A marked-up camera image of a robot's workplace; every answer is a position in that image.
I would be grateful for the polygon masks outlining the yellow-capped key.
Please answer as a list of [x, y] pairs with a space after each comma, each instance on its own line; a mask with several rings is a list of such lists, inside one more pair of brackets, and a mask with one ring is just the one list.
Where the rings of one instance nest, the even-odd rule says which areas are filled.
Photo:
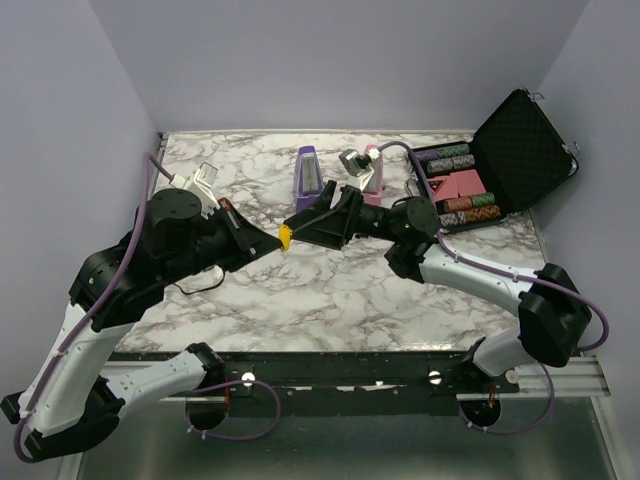
[[290, 249], [293, 232], [291, 228], [285, 224], [281, 225], [278, 232], [278, 238], [281, 242], [281, 251], [286, 252]]

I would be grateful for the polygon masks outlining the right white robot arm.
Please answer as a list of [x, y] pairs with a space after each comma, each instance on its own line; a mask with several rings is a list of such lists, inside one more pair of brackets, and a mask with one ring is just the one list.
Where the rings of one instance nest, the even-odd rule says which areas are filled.
[[472, 346], [459, 370], [467, 389], [483, 391], [521, 365], [561, 368], [577, 352], [592, 310], [563, 268], [515, 268], [453, 250], [424, 197], [384, 208], [366, 203], [352, 186], [335, 199], [335, 188], [329, 182], [308, 208], [285, 220], [279, 230], [284, 249], [292, 241], [339, 250], [355, 236], [385, 240], [391, 244], [385, 259], [398, 277], [462, 291], [517, 317], [515, 327]]

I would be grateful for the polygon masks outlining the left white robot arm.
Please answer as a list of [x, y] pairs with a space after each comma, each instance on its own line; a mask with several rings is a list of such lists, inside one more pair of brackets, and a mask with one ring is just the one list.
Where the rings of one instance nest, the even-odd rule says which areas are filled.
[[224, 361], [205, 342], [137, 374], [107, 377], [102, 369], [133, 325], [163, 300], [167, 286], [214, 267], [235, 272], [280, 246], [228, 200], [205, 216], [200, 199], [186, 190], [144, 195], [133, 230], [82, 265], [60, 333], [37, 377], [1, 402], [16, 427], [18, 458], [36, 463], [87, 451], [143, 406], [223, 387]]

